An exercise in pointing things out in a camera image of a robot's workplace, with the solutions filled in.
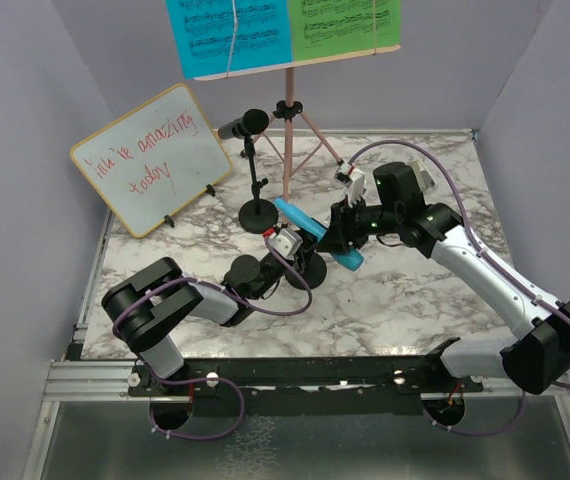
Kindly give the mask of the black mic stand front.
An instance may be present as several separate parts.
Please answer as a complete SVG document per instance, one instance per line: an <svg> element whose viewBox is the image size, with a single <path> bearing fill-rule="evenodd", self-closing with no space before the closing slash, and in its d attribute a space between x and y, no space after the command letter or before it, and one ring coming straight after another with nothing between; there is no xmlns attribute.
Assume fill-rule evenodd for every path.
<svg viewBox="0 0 570 480"><path fill-rule="evenodd" d="M287 263L299 273L311 290L321 286L327 276L325 260L314 250L304 254L296 254Z"/></svg>

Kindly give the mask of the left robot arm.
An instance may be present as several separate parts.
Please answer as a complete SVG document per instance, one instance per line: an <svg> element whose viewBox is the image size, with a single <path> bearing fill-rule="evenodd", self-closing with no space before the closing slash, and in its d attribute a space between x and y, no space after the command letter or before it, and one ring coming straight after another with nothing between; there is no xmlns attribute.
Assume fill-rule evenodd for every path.
<svg viewBox="0 0 570 480"><path fill-rule="evenodd" d="M312 234L276 228L265 232L264 240L268 253L262 259L237 257L220 285L199 281L163 257L103 296L113 335L147 364L160 392L175 394L185 385L185 360L170 333L186 317L232 327L257 311L254 302L266 299L282 278L306 291L322 284L326 268Z"/></svg>

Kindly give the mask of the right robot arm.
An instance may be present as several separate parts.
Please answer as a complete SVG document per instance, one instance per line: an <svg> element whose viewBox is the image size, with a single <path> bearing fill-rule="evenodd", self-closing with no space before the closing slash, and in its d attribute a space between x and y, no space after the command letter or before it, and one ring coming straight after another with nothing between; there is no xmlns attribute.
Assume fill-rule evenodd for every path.
<svg viewBox="0 0 570 480"><path fill-rule="evenodd" d="M359 250L374 236L396 234L468 285L505 322L510 332L489 341L453 340L424 367L426 383L446 391L460 378L508 378L540 394L570 369L570 301L539 289L465 229L449 206L427 204L414 170L401 162L373 172L379 204L366 204L364 174L343 164L336 179L346 188L330 208L319 243L344 267L363 262Z"/></svg>

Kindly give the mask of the blue toy microphone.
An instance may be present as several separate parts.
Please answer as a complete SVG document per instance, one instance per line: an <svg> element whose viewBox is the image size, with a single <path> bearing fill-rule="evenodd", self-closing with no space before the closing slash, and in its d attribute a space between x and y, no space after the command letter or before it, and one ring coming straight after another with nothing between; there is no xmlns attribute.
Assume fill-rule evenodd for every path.
<svg viewBox="0 0 570 480"><path fill-rule="evenodd" d="M275 200L276 208L295 226L309 233L317 243L317 249L321 251L321 243L327 234L327 228L315 219L307 215L292 203L288 203L279 197ZM350 271L356 271L364 262L364 257L354 248L350 248L347 253L330 252L332 258Z"/></svg>

